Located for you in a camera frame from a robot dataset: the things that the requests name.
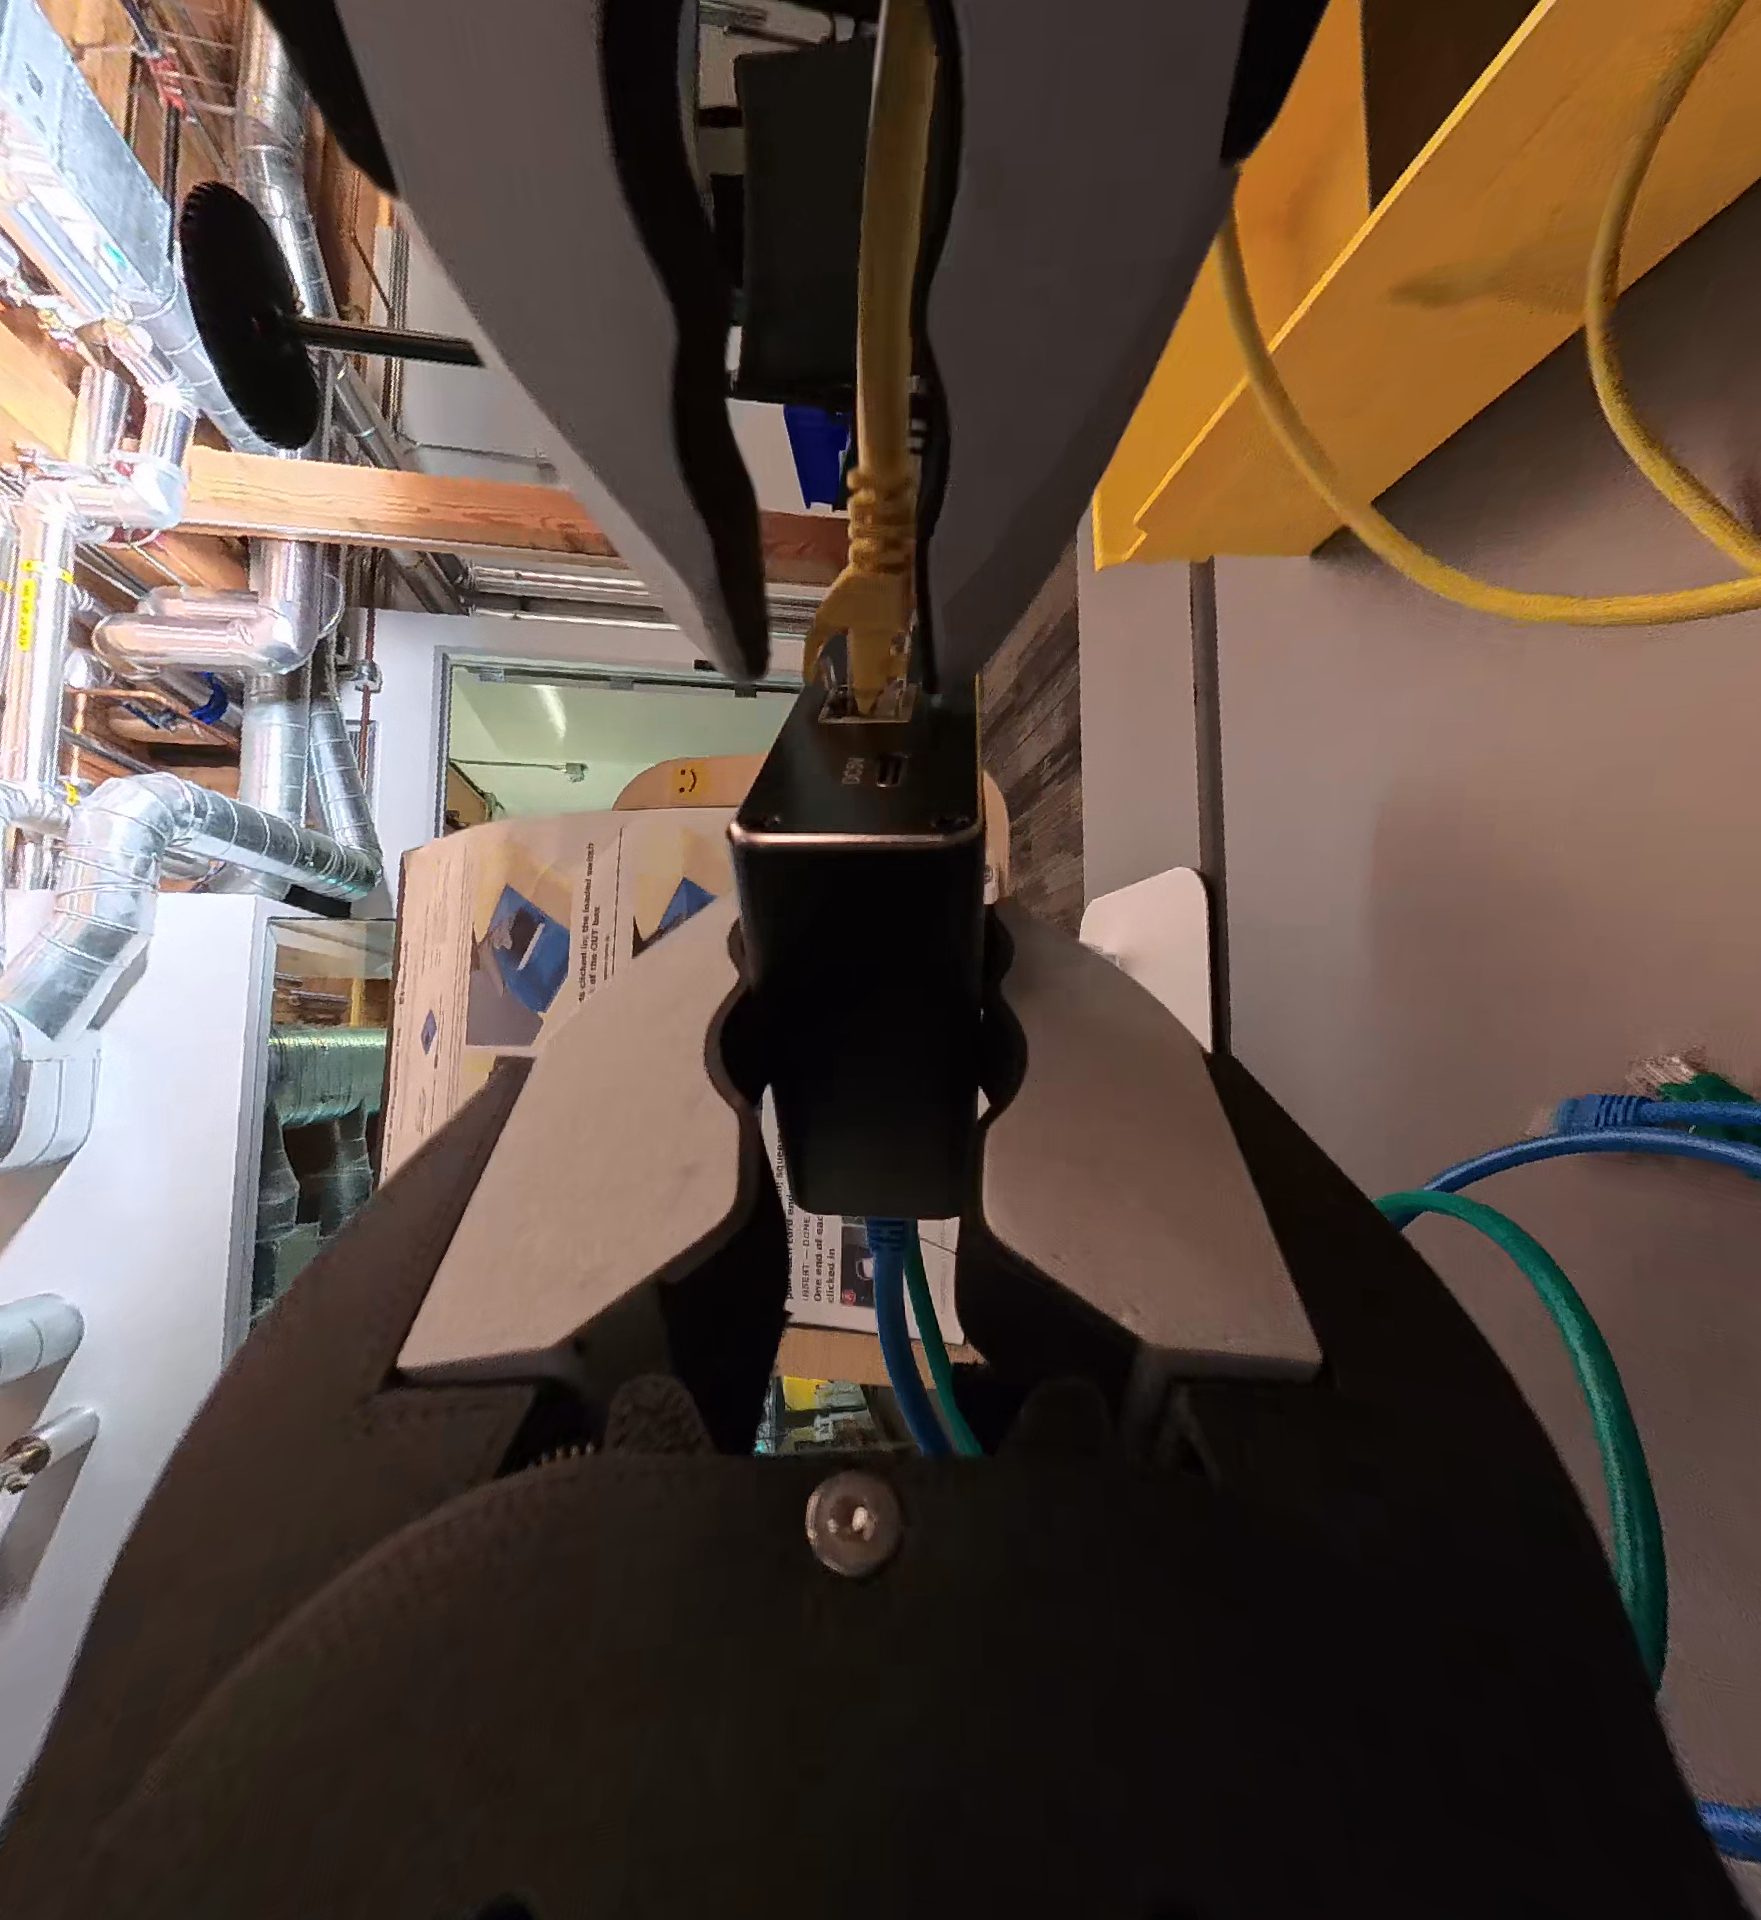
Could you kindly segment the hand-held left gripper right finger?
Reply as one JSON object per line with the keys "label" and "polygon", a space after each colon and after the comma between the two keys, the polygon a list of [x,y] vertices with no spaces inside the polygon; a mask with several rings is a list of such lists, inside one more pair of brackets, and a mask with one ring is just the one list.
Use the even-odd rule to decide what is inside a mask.
{"label": "hand-held left gripper right finger", "polygon": [[1046,921],[990,918],[984,1027],[954,1294],[989,1373],[1083,1382],[1132,1441],[1185,1385],[1314,1382],[1320,1345],[1178,1016]]}

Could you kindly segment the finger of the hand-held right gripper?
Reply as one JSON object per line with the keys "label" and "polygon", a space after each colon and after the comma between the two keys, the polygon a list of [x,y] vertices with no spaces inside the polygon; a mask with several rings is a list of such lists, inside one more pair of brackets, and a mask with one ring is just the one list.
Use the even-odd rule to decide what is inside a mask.
{"label": "finger of the hand-held right gripper", "polygon": [[398,192],[564,484],[720,671],[769,665],[727,417],[729,300],[683,132],[675,2],[339,15]]}
{"label": "finger of the hand-held right gripper", "polygon": [[935,4],[928,667],[967,685],[1092,503],[1224,213],[1247,4]]}

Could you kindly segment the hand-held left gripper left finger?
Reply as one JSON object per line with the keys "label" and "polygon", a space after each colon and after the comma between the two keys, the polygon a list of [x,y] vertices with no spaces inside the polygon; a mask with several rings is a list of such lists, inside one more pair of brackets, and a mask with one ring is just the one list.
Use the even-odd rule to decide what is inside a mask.
{"label": "hand-held left gripper left finger", "polygon": [[554,1387],[600,1431],[665,1376],[720,1453],[749,1453],[788,1317],[788,1216],[723,1061],[739,911],[708,905],[547,1041],[492,1146],[398,1376]]}

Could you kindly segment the black network switch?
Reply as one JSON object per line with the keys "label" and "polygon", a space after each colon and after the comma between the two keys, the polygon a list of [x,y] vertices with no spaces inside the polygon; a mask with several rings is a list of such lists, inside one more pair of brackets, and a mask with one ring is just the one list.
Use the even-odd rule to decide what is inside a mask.
{"label": "black network switch", "polygon": [[984,807],[973,692],[872,719],[810,687],[729,824],[752,1031],[807,1213],[967,1207]]}

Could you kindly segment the yellow plastic bin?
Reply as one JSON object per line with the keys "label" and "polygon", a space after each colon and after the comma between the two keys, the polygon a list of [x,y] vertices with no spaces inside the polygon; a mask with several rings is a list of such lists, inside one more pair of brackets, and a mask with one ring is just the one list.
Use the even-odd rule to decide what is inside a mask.
{"label": "yellow plastic bin", "polygon": [[[1276,371],[1354,493],[1578,330],[1636,111],[1704,13],[1328,5],[1236,215]],[[1247,389],[1210,259],[1095,493],[1095,562],[1303,557],[1335,528]]]}

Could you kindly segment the blue storage bin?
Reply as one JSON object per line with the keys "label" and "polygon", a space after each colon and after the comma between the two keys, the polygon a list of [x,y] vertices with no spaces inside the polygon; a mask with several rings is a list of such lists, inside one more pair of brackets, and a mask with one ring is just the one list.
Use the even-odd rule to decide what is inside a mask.
{"label": "blue storage bin", "polygon": [[786,403],[783,420],[796,468],[803,505],[842,513],[853,448],[852,414],[807,403]]}

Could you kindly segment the printed instruction sheet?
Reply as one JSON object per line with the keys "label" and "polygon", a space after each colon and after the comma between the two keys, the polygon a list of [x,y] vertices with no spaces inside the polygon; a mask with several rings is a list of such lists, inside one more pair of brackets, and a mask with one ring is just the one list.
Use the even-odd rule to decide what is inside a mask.
{"label": "printed instruction sheet", "polygon": [[[726,866],[720,813],[695,809],[502,823],[413,851],[387,1050],[387,1177],[411,1185],[429,1151],[502,1077],[510,1106],[502,1119],[477,1122],[469,1199],[535,1056],[562,1020],[700,909],[739,911]],[[736,1087],[746,1087],[749,1071],[763,1080],[751,1098],[763,1122],[766,1082],[743,932],[739,955],[745,1002],[722,1048]]]}

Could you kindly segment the silver pipe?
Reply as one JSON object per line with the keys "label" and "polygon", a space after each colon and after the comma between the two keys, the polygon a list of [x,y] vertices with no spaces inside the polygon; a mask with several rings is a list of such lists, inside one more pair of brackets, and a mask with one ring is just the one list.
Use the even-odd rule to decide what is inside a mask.
{"label": "silver pipe", "polygon": [[79,534],[76,479],[38,478],[11,513],[11,587],[3,595],[0,662],[0,973],[3,893],[18,835],[59,835],[76,792],[59,772],[66,651]]}

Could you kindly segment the round metal duct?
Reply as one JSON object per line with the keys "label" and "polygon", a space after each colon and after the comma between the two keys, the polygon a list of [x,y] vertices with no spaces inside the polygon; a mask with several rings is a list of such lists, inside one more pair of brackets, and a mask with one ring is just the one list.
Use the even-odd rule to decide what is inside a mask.
{"label": "round metal duct", "polygon": [[[265,218],[288,270],[297,309],[334,318],[307,194],[308,100],[265,13],[243,24],[235,74],[235,167],[243,198]],[[344,606],[326,551],[315,543],[250,545],[250,588],[281,611],[307,660],[242,679],[237,798],[305,827],[311,805],[341,847],[381,859],[360,766],[339,707],[328,620]]]}

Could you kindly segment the rectangular metal duct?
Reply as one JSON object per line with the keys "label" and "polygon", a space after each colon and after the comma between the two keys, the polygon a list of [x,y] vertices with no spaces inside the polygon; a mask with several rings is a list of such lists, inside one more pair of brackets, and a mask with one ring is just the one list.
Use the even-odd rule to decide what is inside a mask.
{"label": "rectangular metal duct", "polygon": [[181,312],[171,211],[31,2],[0,2],[0,291],[81,330],[145,335],[175,371]]}

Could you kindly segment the insulated silver duct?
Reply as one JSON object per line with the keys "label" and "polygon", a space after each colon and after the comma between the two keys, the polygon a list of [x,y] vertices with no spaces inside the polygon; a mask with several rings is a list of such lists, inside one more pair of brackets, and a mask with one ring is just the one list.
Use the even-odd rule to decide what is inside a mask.
{"label": "insulated silver duct", "polygon": [[173,775],[106,781],[79,809],[48,921],[0,973],[0,1171],[57,1165],[86,1139],[99,1092],[93,1020],[156,926],[173,853],[286,881],[325,899],[362,899],[373,851]]}

